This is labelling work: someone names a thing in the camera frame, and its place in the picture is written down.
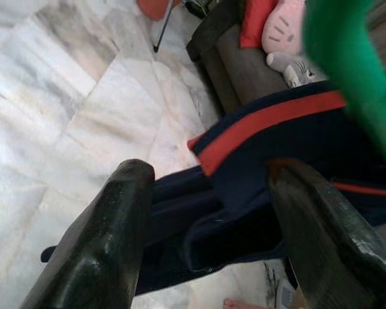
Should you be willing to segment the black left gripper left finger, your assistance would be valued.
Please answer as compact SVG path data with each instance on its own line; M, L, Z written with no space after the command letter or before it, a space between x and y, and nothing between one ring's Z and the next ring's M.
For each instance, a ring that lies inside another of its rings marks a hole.
M22 308L130 308L153 183L150 164L122 162L64 233Z

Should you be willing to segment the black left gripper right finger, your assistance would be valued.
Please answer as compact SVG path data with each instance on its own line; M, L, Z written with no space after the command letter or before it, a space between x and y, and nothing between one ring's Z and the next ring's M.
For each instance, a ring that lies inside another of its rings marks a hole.
M308 308L386 308L386 245L339 190L296 159L268 163L271 201Z

